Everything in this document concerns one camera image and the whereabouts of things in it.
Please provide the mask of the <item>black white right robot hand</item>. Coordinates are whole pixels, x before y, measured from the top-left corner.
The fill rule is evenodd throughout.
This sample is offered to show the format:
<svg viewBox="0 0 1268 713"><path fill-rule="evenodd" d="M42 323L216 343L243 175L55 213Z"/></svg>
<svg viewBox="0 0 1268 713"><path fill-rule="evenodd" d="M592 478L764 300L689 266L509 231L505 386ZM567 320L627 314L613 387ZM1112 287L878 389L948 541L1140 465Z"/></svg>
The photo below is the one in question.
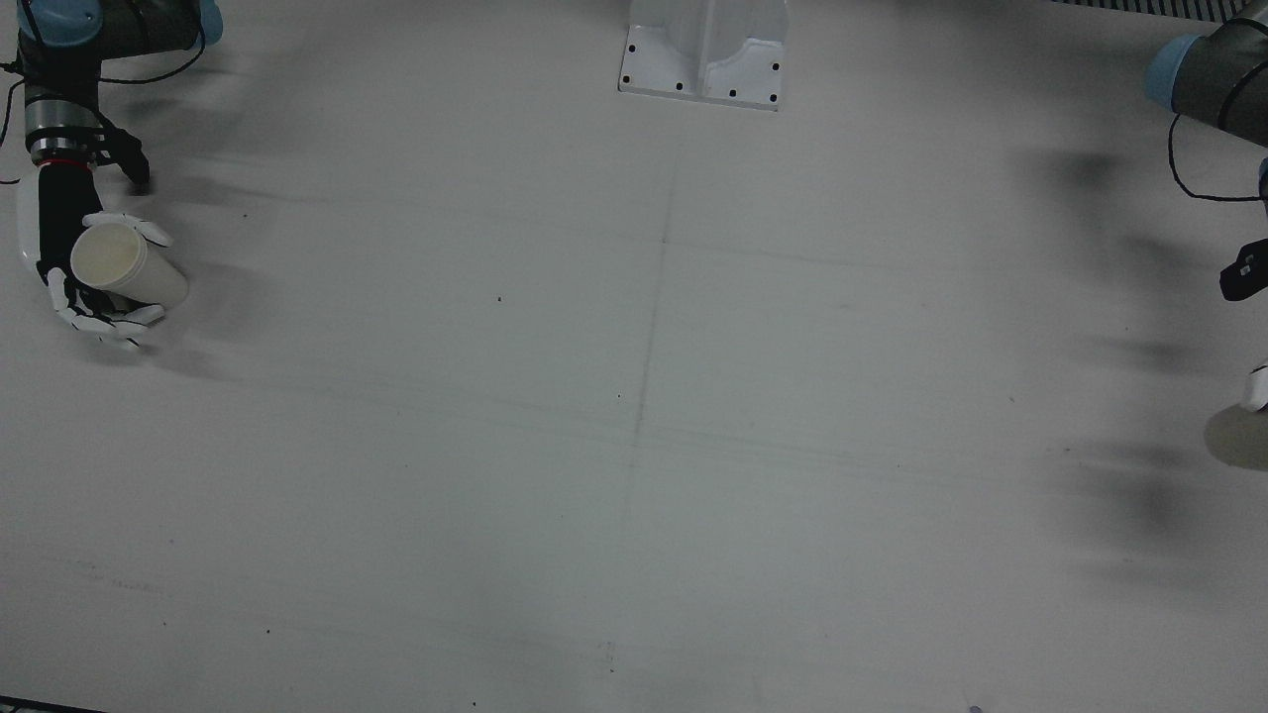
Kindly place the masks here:
<svg viewBox="0 0 1268 713"><path fill-rule="evenodd" d="M86 162L41 162L18 181L15 207L22 256L76 331L138 351L136 339L186 296L186 278L156 252L171 236L153 221L103 211Z"/></svg>

